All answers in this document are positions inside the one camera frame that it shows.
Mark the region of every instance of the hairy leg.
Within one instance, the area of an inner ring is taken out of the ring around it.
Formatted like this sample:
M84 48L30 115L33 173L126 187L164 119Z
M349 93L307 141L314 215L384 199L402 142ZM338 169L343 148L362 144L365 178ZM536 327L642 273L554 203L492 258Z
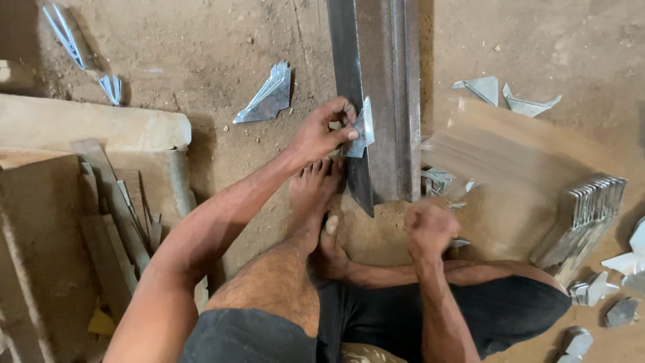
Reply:
M312 265L319 276L365 289L407 285L418 281L412 266L381 267L351 261L337 241L339 222L338 216L328 218L321 231L318 247L312 254ZM548 273L521 262L448 260L444 261L444 273L449 283L458 286L479 285L509 276L523 276L550 285L567 295L566 290Z
M342 179L342 165L326 158L304 168L289 185L291 216L285 239L224 284L207 310L255 308L318 334L320 301L309 280L307 256L316 248L324 213Z

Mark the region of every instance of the metal sheet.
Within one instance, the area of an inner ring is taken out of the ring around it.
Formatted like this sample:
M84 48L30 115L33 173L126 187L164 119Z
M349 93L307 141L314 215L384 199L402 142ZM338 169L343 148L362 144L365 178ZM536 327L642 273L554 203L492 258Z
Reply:
M328 0L338 95L369 96L375 142L348 160L352 196L374 204L421 195L419 20L416 0Z

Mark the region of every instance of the wooden plank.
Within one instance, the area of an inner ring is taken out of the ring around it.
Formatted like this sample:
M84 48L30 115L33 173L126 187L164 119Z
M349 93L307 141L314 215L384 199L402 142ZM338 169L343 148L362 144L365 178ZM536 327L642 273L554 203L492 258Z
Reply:
M121 237L119 237L119 230L117 229L116 224L114 224L114 219L112 219L111 214L104 215L103 222L105 223L105 227L108 229L112 248L119 260L119 266L121 266L121 271L125 277L126 284L128 284L130 294L134 295L134 290L137 288L138 281L137 277L134 275L134 266L130 263L128 253L126 253Z
M130 196L130 201L132 207L134 208L134 213L136 214L137 221L141 227L141 232L145 235L145 238L149 238L148 226L146 225L145 220L145 208L143 207L143 193L141 192L141 176L137 169L115 169L114 173L117 176L117 179L123 180L125 186L128 189L128 195Z
M81 218L80 224L99 275L103 297L110 306L112 318L118 323L125 314L132 296L112 247L108 229L103 222L103 216L98 214Z
M134 220L130 214L130 209L119 188L110 161L105 156L99 142L94 138L75 141L72 143L72 147L81 159L83 159L82 161L92 164L92 167L96 168L95 171L99 172L97 181L101 184L101 188L106 194L108 207L114 218L114 223L119 230L119 236L128 252L128 256L135 264L137 275L141 277L143 270L150 262L150 256L139 237Z

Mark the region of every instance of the leg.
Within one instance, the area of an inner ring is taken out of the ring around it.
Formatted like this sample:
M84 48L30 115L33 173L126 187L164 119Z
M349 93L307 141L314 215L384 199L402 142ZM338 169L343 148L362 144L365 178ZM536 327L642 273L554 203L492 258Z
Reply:
M358 265L328 231L314 256L319 274L372 288L347 287L352 309L344 342L372 344L408 362L421 361L422 305L412 267ZM482 358L540 335L571 306L551 276L529 265L453 260L444 266Z
M285 240L244 267L211 297L206 309L255 308L290 320L316 337L320 303L306 260L317 245L323 214L340 180L341 168L331 159L294 176Z
M284 241L249 262L211 297L181 362L315 360L320 301L306 261L341 170L324 160L293 177Z

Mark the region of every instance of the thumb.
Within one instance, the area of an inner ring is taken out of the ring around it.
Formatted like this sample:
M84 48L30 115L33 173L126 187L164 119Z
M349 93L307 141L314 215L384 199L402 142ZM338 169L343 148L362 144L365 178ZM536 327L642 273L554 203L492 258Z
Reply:
M336 145L347 141L356 140L359 138L359 131L351 127L343 127L338 130L331 131L328 138L332 139Z

